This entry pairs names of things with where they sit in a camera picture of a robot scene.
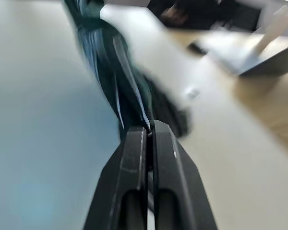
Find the person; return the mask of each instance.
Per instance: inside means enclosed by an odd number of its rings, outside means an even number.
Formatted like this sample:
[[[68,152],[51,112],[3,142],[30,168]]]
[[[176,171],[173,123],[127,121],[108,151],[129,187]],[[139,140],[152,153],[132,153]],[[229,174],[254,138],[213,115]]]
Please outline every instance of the person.
[[[177,0],[176,2],[165,0],[157,3],[152,0],[148,8],[168,27],[209,30],[216,21],[226,21],[233,17],[236,2],[235,0]]]
[[[133,64],[122,34],[100,19],[103,0],[73,1],[78,12],[84,18],[89,18],[89,29],[78,23],[78,38],[119,120],[120,138],[123,139],[132,126],[144,127],[150,133],[153,114],[149,85],[144,74]]]

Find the wooden surface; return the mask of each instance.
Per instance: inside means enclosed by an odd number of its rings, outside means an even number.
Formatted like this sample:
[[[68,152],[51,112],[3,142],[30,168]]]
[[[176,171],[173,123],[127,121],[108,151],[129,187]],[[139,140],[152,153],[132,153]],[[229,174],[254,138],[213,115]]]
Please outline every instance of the wooden surface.
[[[101,16],[125,35],[139,66],[169,93],[183,95],[190,85],[200,90],[191,102],[195,129],[181,143],[198,166],[219,229],[288,230],[288,149],[228,93],[234,85],[229,74],[209,56],[186,52],[173,37],[188,35],[170,37],[147,9],[108,5]],[[261,104],[254,108],[263,111]]]
[[[261,35],[228,32],[190,33],[171,31],[170,35],[183,46],[196,39],[208,39],[212,44],[241,44],[254,46]],[[288,37],[280,37],[272,42],[262,56],[268,58],[288,47]],[[280,78],[262,76],[253,79],[240,79],[232,76],[220,66],[217,81],[235,99],[244,105],[288,148],[288,74]]]

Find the striped fabric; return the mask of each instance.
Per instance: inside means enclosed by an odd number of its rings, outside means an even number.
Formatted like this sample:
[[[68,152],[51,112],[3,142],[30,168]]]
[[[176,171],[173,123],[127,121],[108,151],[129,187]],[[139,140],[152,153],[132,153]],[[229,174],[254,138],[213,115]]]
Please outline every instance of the striped fabric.
[[[91,16],[85,0],[74,1],[82,16]],[[144,74],[132,65],[123,36],[113,26],[95,30],[77,27],[84,54],[119,120],[120,137],[132,126],[151,132],[150,89]]]

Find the table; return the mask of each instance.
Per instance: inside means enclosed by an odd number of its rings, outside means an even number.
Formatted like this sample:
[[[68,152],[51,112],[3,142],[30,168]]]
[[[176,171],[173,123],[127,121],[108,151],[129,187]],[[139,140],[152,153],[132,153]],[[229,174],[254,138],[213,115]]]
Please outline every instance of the table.
[[[195,39],[204,39],[208,44],[214,46],[231,43],[241,44],[246,48],[253,47],[262,37],[259,34],[228,32],[186,33],[171,31],[170,35],[183,46],[187,46]],[[262,57],[268,58],[286,47],[288,47],[288,37],[280,37],[264,50]],[[288,148],[288,74],[281,78],[263,76],[257,79],[240,79],[228,74],[226,69],[220,67],[220,71],[224,73],[218,75],[220,77],[217,78],[217,81],[220,85],[247,107]]]
[[[0,230],[81,229],[118,144],[64,9],[0,0]],[[147,9],[106,6],[102,15],[178,103],[192,104],[195,130],[181,142],[219,229],[288,230],[288,150],[222,88],[227,73],[186,53]],[[190,85],[201,91],[192,102]]]
[[[228,93],[229,74],[209,56],[187,53],[184,45],[193,38],[169,36],[147,9],[108,5],[101,16],[168,91],[183,95],[190,85],[200,90],[192,103],[195,129],[181,143],[199,168],[219,229],[288,229],[288,149]]]

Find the dark fabric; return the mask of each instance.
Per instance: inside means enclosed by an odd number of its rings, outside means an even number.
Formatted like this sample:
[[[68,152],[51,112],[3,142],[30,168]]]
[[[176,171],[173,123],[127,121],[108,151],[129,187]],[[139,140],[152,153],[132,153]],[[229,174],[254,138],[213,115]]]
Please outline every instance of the dark fabric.
[[[166,27],[185,30],[209,30],[216,21],[229,21],[234,18],[237,4],[235,0],[152,0],[148,8],[157,16],[167,8],[175,7],[188,15],[188,20],[182,25],[163,22]]]
[[[154,119],[169,125],[177,138],[187,135],[191,130],[191,112],[189,109],[182,111],[170,101],[152,81],[147,80],[152,94],[152,109]]]
[[[84,6],[77,7],[77,3],[83,3],[79,2],[81,0],[73,0],[75,4],[71,0],[65,1],[77,20],[78,40],[85,57],[119,120],[120,138],[123,139],[133,126],[145,127],[151,132],[150,120],[153,117],[150,89],[144,75],[133,65],[124,37],[99,18],[81,19],[79,10]]]
[[[235,16],[233,17],[230,26],[254,32],[257,30],[260,14],[261,8],[237,3]]]

